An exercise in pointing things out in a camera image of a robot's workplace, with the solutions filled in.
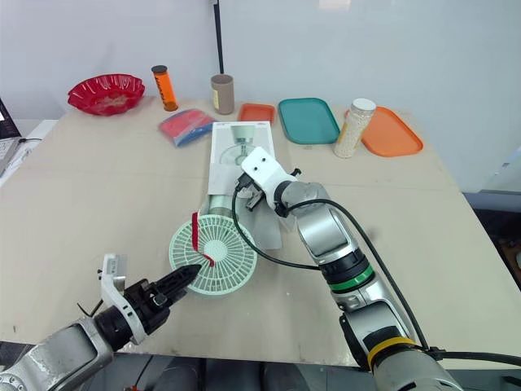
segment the yellow ring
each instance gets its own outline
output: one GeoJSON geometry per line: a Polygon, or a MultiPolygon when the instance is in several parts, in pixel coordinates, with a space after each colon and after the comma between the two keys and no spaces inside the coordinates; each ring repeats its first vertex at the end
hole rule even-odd
{"type": "Polygon", "coordinates": [[[388,340],[385,340],[384,342],[380,342],[377,344],[373,349],[370,350],[369,354],[367,355],[367,362],[369,363],[369,368],[373,368],[372,361],[374,356],[384,350],[385,348],[388,348],[389,346],[397,345],[397,344],[409,344],[414,345],[414,341],[410,338],[405,338],[404,336],[394,336],[393,338],[389,338],[388,340]]]}

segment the table surface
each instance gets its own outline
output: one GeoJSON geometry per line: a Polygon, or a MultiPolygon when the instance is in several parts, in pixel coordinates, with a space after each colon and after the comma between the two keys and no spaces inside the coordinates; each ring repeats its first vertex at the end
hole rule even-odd
{"type": "MultiPolygon", "coordinates": [[[[209,102],[182,102],[219,116],[209,102]]],[[[333,112],[342,122],[344,108],[333,112]]],[[[407,112],[397,112],[418,132],[407,112]]],[[[73,110],[0,189],[0,340],[36,343],[99,300],[104,253],[129,257],[127,285],[170,271],[169,241],[208,188],[210,138],[176,148],[157,130],[165,112],[145,97],[124,115],[73,110]]],[[[282,166],[321,182],[365,227],[432,345],[518,354],[521,295],[436,152],[348,160],[331,145],[289,142],[272,127],[282,166]]],[[[283,259],[311,263],[298,235],[283,259]]],[[[366,246],[361,245],[369,254],[366,246]]],[[[322,276],[260,259],[252,279],[221,298],[189,294],[168,322],[125,351],[356,365],[322,276]]],[[[494,368],[444,361],[447,368],[494,368]]]]}

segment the orange bottle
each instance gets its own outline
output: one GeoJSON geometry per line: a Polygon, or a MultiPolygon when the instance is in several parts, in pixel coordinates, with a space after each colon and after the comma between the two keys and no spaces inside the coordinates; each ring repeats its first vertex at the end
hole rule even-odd
{"type": "Polygon", "coordinates": [[[164,109],[167,112],[177,110],[176,95],[173,93],[172,82],[170,81],[169,71],[164,65],[152,67],[157,89],[160,91],[164,109]]]}

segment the red bowl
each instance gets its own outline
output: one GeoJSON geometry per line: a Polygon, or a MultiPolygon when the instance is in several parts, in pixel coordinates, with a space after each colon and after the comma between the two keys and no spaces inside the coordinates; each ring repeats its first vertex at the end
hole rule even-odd
{"type": "Polygon", "coordinates": [[[68,103],[95,116],[111,116],[135,107],[143,97],[141,79],[122,73],[82,81],[68,92],[68,103]]]}

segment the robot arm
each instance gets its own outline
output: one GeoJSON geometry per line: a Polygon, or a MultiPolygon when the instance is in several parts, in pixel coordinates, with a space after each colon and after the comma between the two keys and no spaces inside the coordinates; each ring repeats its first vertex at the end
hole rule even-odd
{"type": "Polygon", "coordinates": [[[279,216],[296,219],[300,238],[330,287],[340,326],[358,365],[371,370],[380,391],[458,389],[456,381],[414,343],[405,312],[358,247],[348,225],[328,204],[290,208],[329,199],[318,183],[297,182],[262,148],[242,163],[244,173],[265,193],[279,216]]]}
{"type": "Polygon", "coordinates": [[[125,289],[125,259],[107,254],[101,270],[107,309],[84,317],[34,346],[0,372],[0,391],[67,391],[105,367],[129,341],[140,344],[166,322],[169,307],[186,294],[200,265],[183,266],[162,279],[125,289]]]}

